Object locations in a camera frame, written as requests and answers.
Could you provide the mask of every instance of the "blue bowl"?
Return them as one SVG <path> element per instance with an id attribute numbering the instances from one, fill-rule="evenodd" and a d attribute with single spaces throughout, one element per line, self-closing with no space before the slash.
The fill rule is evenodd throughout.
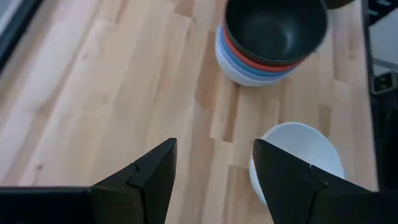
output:
<path id="1" fill-rule="evenodd" d="M 229 63 L 229 65 L 231 67 L 233 67 L 237 72 L 239 72 L 241 75 L 248 77 L 254 81 L 260 81 L 260 82 L 276 82 L 279 81 L 283 78 L 285 78 L 289 72 L 283 72 L 282 75 L 279 76 L 261 76 L 261 75 L 256 75 L 253 74 L 245 69 L 243 69 L 242 67 L 240 67 L 237 63 L 234 62 L 234 60 L 230 57 L 230 55 L 228 55 L 226 49 L 223 47 L 222 43 L 221 43 L 221 37 L 223 36 L 223 31 L 221 26 L 218 28 L 217 30 L 217 34 L 216 34 L 216 45 L 219 45 L 220 47 L 220 52 L 222 54 L 222 56 L 225 58 L 225 60 Z"/>
<path id="2" fill-rule="evenodd" d="M 262 77 L 278 77 L 281 75 L 285 75 L 286 73 L 291 72 L 294 68 L 290 69 L 290 70 L 286 70 L 283 72 L 267 72 L 267 71 L 262 71 L 262 70 L 258 70 L 256 68 L 253 68 L 251 66 L 249 66 L 248 64 L 244 63 L 241 59 L 237 58 L 237 56 L 232 52 L 232 50 L 228 47 L 226 40 L 225 40 L 225 36 L 222 35 L 223 34 L 223 27 L 219 26 L 218 31 L 219 37 L 220 37 L 220 42 L 223 46 L 223 48 L 225 49 L 226 53 L 229 55 L 229 57 L 237 64 L 239 65 L 239 67 L 245 69 L 246 71 L 255 74 L 255 75 L 259 75 Z"/>

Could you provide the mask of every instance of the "wooden countertop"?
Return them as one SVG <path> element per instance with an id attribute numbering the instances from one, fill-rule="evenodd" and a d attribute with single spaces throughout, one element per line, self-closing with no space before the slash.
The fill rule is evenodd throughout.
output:
<path id="1" fill-rule="evenodd" d="M 91 185 L 169 137 L 167 223 L 272 223 L 248 174 L 253 139 L 299 121 L 375 190 L 361 2 L 288 79 L 246 88 L 215 60 L 225 0 L 47 1 L 0 83 L 0 183 Z"/>

